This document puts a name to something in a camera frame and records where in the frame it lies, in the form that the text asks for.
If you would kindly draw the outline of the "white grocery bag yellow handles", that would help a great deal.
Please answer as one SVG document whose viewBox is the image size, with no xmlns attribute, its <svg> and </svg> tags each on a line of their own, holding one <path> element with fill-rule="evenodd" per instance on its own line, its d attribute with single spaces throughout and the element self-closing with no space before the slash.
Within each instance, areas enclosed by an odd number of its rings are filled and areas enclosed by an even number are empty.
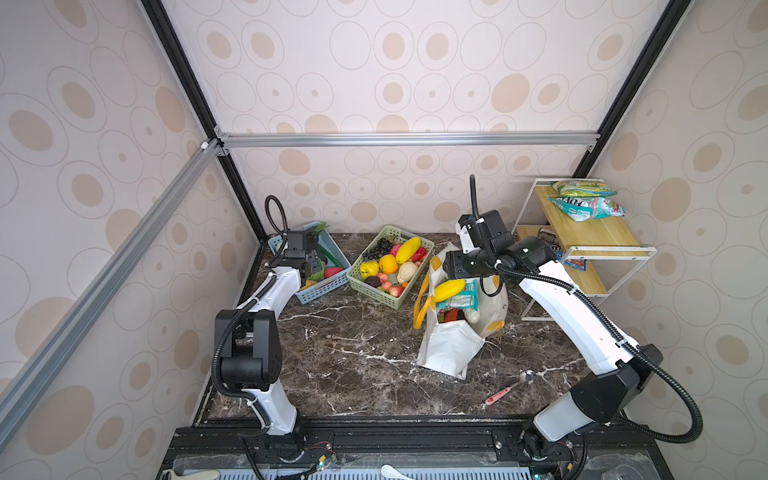
<svg viewBox="0 0 768 480">
<path fill-rule="evenodd" d="M 504 327 L 509 300 L 507 288 L 497 276 L 485 278 L 478 284 L 479 305 L 476 310 L 480 312 L 480 321 L 477 324 L 468 323 L 460 309 L 457 321 L 443 323 L 446 311 L 437 310 L 434 290 L 447 280 L 443 261 L 446 253 L 453 250 L 460 248 L 449 243 L 429 260 L 414 305 L 413 326 L 416 330 L 424 330 L 416 364 L 463 380 L 470 361 L 483 347 L 486 339 Z"/>
</svg>

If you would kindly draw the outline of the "teal snack bag front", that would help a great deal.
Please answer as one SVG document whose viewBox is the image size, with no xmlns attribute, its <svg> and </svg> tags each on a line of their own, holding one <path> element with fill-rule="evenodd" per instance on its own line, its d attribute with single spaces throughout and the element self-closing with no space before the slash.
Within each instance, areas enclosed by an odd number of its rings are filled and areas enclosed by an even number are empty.
<svg viewBox="0 0 768 480">
<path fill-rule="evenodd" d="M 437 303 L 436 308 L 438 311 L 448 311 L 451 309 L 476 309 L 479 305 L 479 285 L 477 279 L 464 279 L 466 286 L 464 290 L 453 298 L 450 298 L 444 302 Z"/>
</svg>

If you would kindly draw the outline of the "white chinese cabbage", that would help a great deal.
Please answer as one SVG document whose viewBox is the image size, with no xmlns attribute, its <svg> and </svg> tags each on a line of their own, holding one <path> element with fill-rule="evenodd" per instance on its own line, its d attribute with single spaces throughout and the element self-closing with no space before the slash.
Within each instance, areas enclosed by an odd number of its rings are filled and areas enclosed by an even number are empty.
<svg viewBox="0 0 768 480">
<path fill-rule="evenodd" d="M 472 309 L 472 308 L 464 309 L 463 314 L 464 314 L 465 320 L 470 324 L 477 324 L 481 319 L 480 312 L 476 309 Z"/>
</svg>

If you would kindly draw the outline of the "orange-red carrot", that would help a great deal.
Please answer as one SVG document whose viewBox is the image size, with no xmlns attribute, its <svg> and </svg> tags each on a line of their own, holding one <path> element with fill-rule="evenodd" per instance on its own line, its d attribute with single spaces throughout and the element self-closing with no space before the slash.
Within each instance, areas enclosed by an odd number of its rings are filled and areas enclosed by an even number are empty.
<svg viewBox="0 0 768 480">
<path fill-rule="evenodd" d="M 443 314 L 443 323 L 455 322 L 459 319 L 460 309 L 451 309 Z"/>
</svg>

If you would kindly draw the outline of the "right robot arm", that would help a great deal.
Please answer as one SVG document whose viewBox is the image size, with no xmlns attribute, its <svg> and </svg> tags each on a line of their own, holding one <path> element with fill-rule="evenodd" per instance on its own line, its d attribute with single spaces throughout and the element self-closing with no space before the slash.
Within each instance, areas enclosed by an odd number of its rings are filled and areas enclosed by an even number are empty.
<svg viewBox="0 0 768 480">
<path fill-rule="evenodd" d="M 502 285 L 519 285 L 570 338 L 590 370 L 523 430 L 521 442 L 527 455 L 543 458 L 553 445 L 576 431 L 620 420 L 623 408 L 652 378 L 661 379 L 683 401 L 691 417 L 690 427 L 681 434 L 667 434 L 631 420 L 626 425 L 666 443 L 697 440 L 704 430 L 703 415 L 693 397 L 662 368 L 659 349 L 626 335 L 572 281 L 541 239 L 515 241 L 497 211 L 480 212 L 474 178 L 469 180 L 469 190 L 471 211 L 456 224 L 461 248 L 447 253 L 443 264 L 448 279 L 496 276 Z"/>
</svg>

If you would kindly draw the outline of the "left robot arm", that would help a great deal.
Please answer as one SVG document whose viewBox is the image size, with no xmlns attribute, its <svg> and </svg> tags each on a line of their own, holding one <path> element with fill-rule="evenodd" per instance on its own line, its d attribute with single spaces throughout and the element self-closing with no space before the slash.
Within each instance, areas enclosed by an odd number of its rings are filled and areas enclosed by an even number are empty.
<svg viewBox="0 0 768 480">
<path fill-rule="evenodd" d="M 284 436 L 295 431 L 298 412 L 280 381 L 278 318 L 291 297 L 324 271 L 327 257 L 317 251 L 316 232 L 288 227 L 276 196 L 266 197 L 265 213 L 281 243 L 257 290 L 236 308 L 216 315 L 210 376 L 220 395 L 246 402 L 267 434 Z"/>
</svg>

